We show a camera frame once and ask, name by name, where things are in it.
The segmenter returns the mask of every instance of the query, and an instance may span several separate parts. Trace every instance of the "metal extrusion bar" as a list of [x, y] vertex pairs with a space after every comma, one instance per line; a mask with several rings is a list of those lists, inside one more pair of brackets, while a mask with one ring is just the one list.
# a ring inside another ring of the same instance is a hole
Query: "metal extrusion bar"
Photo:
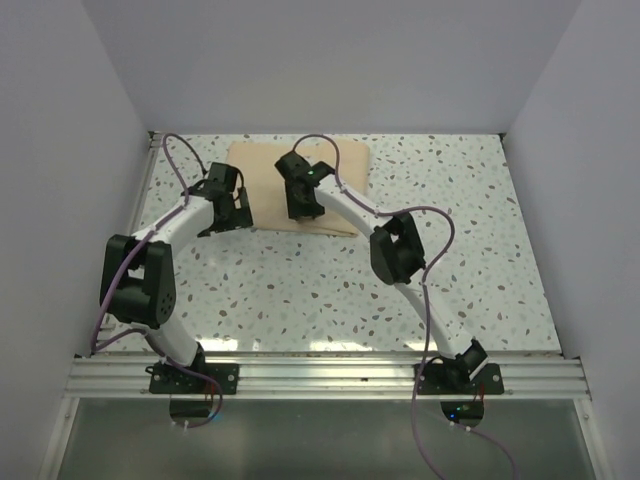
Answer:
[[588, 400], [574, 400], [578, 422], [597, 480], [614, 480], [615, 472], [607, 458], [604, 441], [596, 425], [593, 406]]
[[55, 480], [58, 478], [58, 472], [64, 459], [73, 422], [78, 411], [78, 403], [79, 399], [77, 398], [65, 398], [62, 400], [58, 418], [53, 426], [49, 445], [40, 466], [38, 480]]
[[[589, 399], [579, 360], [560, 357], [499, 356], [505, 394], [491, 400]], [[72, 398], [164, 398], [148, 393], [145, 354], [97, 355], [74, 361], [66, 396]], [[209, 355], [207, 362], [240, 365], [240, 399], [407, 400], [416, 355], [314, 356]], [[179, 398], [199, 398], [184, 395]], [[422, 396], [420, 400], [468, 400], [469, 396]]]

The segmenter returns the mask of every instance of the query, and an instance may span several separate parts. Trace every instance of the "white enclosure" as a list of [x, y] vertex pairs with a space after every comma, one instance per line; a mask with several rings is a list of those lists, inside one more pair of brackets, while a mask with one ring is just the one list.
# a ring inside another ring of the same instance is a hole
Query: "white enclosure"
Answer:
[[5, 2], [0, 477], [39, 472], [105, 241], [169, 130], [507, 132], [563, 353], [640, 477], [638, 21], [632, 0]]

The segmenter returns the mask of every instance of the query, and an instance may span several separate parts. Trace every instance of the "beige cloth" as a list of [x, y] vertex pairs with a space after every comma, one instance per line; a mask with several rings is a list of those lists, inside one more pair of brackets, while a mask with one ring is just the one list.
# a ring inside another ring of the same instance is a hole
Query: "beige cloth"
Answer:
[[[369, 172], [369, 147], [350, 140], [336, 142], [340, 148], [340, 178], [364, 194]], [[244, 142], [234, 142], [229, 148], [227, 163], [238, 167], [244, 175], [254, 227], [326, 235], [356, 235], [358, 231], [353, 225], [329, 210], [314, 220], [297, 222], [289, 219], [284, 180], [274, 166], [289, 150], [289, 144]], [[303, 144], [296, 151], [312, 165], [323, 161], [335, 167], [335, 151], [329, 142]]]

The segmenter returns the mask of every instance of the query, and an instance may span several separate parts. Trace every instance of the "glass panel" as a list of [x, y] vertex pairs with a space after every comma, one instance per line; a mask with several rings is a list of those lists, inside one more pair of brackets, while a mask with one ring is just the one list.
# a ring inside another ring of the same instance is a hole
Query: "glass panel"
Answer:
[[[420, 429], [449, 479], [510, 479], [504, 454], [420, 403]], [[508, 446], [522, 479], [594, 479], [571, 401], [488, 403], [479, 430]], [[60, 479], [435, 479], [406, 401], [225, 402], [185, 433], [166, 400], [82, 400]]]

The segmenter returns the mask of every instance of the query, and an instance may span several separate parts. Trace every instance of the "speckled floor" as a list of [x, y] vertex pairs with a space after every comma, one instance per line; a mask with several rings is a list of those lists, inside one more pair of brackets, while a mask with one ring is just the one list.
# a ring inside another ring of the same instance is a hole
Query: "speckled floor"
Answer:
[[[368, 196], [383, 206], [448, 209], [458, 233], [430, 276], [458, 319], [489, 351], [559, 352], [502, 147], [491, 135], [339, 135], [371, 148]], [[205, 164], [231, 142], [293, 143], [298, 135], [187, 137]], [[193, 182], [196, 163], [171, 147]], [[158, 154], [141, 225], [180, 194]], [[417, 215], [427, 256], [447, 238], [439, 217]], [[421, 349], [424, 330], [406, 300], [371, 272], [363, 237], [242, 230], [196, 239], [174, 260], [175, 309], [207, 350]], [[147, 350], [130, 336], [112, 351]]]

